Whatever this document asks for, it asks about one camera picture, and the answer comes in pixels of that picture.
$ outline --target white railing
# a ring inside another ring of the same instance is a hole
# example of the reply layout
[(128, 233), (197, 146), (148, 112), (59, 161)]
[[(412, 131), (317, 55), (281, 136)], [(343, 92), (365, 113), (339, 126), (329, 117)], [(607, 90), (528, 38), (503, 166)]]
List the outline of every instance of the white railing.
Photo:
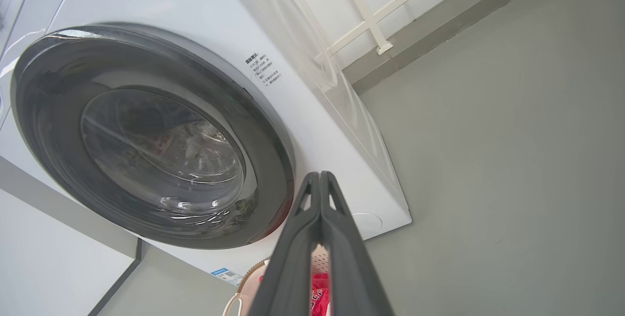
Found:
[(323, 34), (323, 38), (325, 38), (326, 42), (328, 43), (329, 55), (337, 53), (340, 49), (347, 46), (347, 44), (352, 42), (352, 40), (357, 38), (360, 34), (366, 32), (367, 30), (371, 31), (371, 35), (373, 35), (373, 38), (375, 39), (378, 54), (385, 53), (386, 51), (391, 49), (393, 45), (388, 42), (386, 38), (384, 38), (384, 34), (382, 34), (378, 23), (382, 20), (382, 18), (388, 16), (393, 11), (401, 7), (403, 4), (408, 2), (408, 0), (390, 0), (387, 4), (382, 6), (382, 8), (374, 12), (365, 0), (352, 0), (362, 16), (362, 21), (358, 25), (353, 27), (353, 29), (341, 36), (341, 38), (333, 42), (328, 36), (328, 33), (326, 33), (325, 29), (323, 29), (323, 27), (319, 23), (319, 20), (317, 20), (317, 18), (315, 17), (314, 13), (310, 9), (306, 1), (297, 1), (301, 5), (301, 8), (303, 9), (306, 18), (308, 18), (308, 20), (310, 20), (310, 22), (312, 22)]

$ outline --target floor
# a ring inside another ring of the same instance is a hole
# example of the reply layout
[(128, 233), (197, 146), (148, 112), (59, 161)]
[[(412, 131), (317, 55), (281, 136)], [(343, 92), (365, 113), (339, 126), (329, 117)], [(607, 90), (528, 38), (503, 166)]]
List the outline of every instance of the floor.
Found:
[[(395, 313), (625, 313), (625, 4), (514, 0), (362, 95), (413, 224), (366, 242)], [(219, 316), (150, 249), (102, 316)]]

